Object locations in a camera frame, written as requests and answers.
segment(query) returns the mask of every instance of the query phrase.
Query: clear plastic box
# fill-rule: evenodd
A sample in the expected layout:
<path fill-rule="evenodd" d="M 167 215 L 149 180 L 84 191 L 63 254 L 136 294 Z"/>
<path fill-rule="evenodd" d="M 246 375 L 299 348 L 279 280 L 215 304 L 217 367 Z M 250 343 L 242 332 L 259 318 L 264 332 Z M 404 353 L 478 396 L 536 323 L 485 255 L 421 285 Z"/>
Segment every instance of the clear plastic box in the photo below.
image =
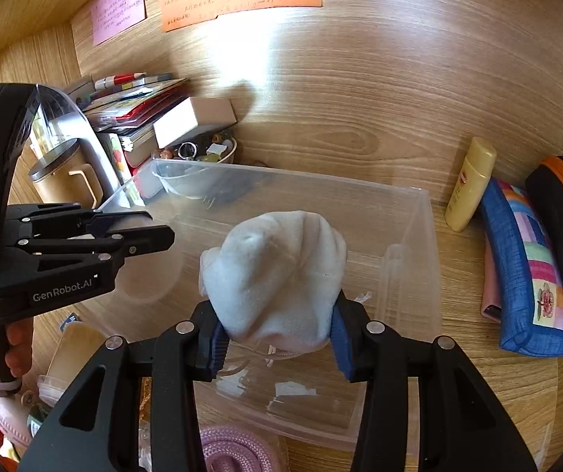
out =
<path fill-rule="evenodd" d="M 364 302 L 369 316 L 384 321 L 402 336 L 432 341 L 441 333 L 439 258 L 425 190 L 175 160 L 150 162 L 131 182 L 145 207 L 133 206 L 122 189 L 102 209 L 145 209 L 155 222 L 170 225 L 175 243 L 167 260 L 174 271 L 168 269 L 172 272 L 169 278 L 164 273 L 159 280 L 149 281 L 149 288 L 153 288 L 150 282 L 162 284 L 157 292 L 164 294 L 157 299 L 146 296 L 135 302 L 120 292 L 120 284 L 112 293 L 84 303 L 85 320 L 88 311 L 102 328 L 131 342 L 158 336 L 188 318 L 202 300 L 198 290 L 201 252 L 220 246 L 227 233 L 246 219 L 270 211 L 301 209 L 323 215 L 345 238 L 349 255 L 342 288 L 349 299 L 370 295 Z M 144 260 L 158 260 L 150 257 Z M 132 274 L 126 269 L 128 262 L 118 278 Z M 165 266 L 162 263 L 151 271 L 165 272 Z M 135 266 L 134 273 L 139 271 Z M 230 345 L 227 356 L 243 354 Z M 290 360 L 253 359 L 237 374 L 221 376 L 211 384 L 197 383 L 196 397 L 198 402 L 230 410 L 281 435 L 353 450 L 364 386 L 345 381 L 327 346 Z M 419 399 L 415 381 L 410 381 L 408 426 L 408 451 L 417 454 Z"/>

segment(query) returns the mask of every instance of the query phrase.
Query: purple paper note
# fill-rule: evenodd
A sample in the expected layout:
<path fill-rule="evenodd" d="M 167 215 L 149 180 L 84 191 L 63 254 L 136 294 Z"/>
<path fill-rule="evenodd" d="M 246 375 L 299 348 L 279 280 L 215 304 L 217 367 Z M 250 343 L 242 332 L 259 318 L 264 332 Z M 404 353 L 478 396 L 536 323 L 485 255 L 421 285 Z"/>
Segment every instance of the purple paper note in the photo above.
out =
<path fill-rule="evenodd" d="M 99 0 L 91 7 L 93 45 L 97 46 L 145 17 L 144 0 Z"/>

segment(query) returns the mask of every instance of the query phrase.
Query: blue pencil case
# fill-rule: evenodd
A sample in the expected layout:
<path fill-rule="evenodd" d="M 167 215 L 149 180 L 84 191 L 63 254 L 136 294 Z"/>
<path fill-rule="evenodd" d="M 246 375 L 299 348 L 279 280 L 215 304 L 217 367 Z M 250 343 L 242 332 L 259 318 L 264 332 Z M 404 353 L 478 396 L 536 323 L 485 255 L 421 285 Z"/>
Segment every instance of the blue pencil case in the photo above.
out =
<path fill-rule="evenodd" d="M 502 297 L 500 348 L 563 356 L 563 283 L 526 193 L 491 178 L 480 203 Z"/>

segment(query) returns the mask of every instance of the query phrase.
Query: pink woven rope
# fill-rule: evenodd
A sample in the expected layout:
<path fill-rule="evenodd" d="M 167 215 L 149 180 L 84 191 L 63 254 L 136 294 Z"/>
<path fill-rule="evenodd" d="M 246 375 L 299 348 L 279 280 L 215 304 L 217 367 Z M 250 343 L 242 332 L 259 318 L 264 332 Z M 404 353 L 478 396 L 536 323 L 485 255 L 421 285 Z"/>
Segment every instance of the pink woven rope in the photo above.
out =
<path fill-rule="evenodd" d="M 207 472 L 281 472 L 273 449 L 239 426 L 201 429 Z"/>

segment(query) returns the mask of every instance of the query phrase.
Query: red and white pen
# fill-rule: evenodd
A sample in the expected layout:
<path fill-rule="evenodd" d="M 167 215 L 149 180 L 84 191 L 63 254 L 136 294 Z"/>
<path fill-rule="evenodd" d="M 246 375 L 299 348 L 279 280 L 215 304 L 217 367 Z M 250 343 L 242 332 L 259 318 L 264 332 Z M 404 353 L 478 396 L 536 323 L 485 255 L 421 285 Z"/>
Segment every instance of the red and white pen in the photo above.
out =
<path fill-rule="evenodd" d="M 115 85 L 121 85 L 122 83 L 128 83 L 129 81 L 138 80 L 139 78 L 143 78 L 146 73 L 135 73 L 135 74 L 118 74 L 115 76 L 109 76 L 108 78 L 102 78 L 101 80 L 96 81 L 95 88 L 96 90 L 104 90 L 110 89 Z"/>

